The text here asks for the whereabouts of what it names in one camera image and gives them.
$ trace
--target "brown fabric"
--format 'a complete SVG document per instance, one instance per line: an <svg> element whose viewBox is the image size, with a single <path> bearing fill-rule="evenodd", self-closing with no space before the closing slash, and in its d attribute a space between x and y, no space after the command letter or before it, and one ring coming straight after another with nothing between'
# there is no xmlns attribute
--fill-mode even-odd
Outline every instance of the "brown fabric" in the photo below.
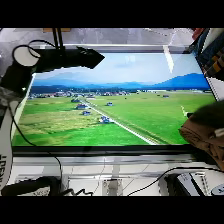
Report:
<svg viewBox="0 0 224 224"><path fill-rule="evenodd" d="M181 136L194 147L206 151L224 171L224 136L214 137L215 128L192 122L190 118L179 129Z"/></svg>

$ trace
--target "black border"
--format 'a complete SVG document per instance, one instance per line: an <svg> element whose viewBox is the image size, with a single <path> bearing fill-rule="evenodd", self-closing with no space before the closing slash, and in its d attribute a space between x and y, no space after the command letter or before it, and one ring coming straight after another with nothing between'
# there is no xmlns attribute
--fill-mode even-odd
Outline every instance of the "black border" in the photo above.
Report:
<svg viewBox="0 0 224 224"><path fill-rule="evenodd" d="M82 44L66 45L66 49L74 49L74 46L83 46ZM99 53L164 53L161 45L135 45L135 46L96 46L91 45L92 49ZM188 46L168 46L170 54L191 54ZM80 157L80 156L105 156L105 155L179 155L179 154L197 154L198 149L190 144L183 145L134 145L134 146L13 146L13 155L15 157Z"/></svg>

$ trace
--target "green field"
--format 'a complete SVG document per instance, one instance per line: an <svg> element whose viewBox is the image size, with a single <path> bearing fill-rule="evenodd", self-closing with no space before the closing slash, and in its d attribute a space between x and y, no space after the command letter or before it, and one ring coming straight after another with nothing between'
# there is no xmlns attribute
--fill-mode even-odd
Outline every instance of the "green field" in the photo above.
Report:
<svg viewBox="0 0 224 224"><path fill-rule="evenodd" d="M111 146L148 143L116 124L100 124L100 114L90 116L74 110L71 98L28 100L19 126L27 138L39 146ZM97 110L158 144L185 144L178 129L185 122L181 106L187 112L214 102L211 94L191 92L140 93L127 96L97 96L90 100ZM16 131L13 145L28 145Z"/></svg>

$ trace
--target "mountain range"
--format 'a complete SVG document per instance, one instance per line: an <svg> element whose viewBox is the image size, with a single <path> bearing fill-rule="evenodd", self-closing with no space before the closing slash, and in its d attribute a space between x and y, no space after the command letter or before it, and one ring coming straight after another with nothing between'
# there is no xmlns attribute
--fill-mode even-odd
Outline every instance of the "mountain range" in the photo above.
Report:
<svg viewBox="0 0 224 224"><path fill-rule="evenodd" d="M209 89L203 74L191 73L177 76L161 83L154 82L123 82L123 83L88 83L71 79L50 77L48 79L35 79L33 86L66 86L74 88L123 88L123 89Z"/></svg>

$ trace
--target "sky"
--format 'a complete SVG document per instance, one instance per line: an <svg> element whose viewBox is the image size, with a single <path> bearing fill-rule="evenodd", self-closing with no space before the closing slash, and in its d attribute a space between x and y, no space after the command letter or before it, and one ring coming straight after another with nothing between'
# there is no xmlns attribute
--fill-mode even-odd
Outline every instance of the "sky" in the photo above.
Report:
<svg viewBox="0 0 224 224"><path fill-rule="evenodd" d="M104 53L103 55L104 60L94 69L62 68L36 74L35 79L45 80L54 77L54 79L88 83L160 83L176 76L202 73L192 54L171 54L168 55L169 57L164 53Z"/></svg>

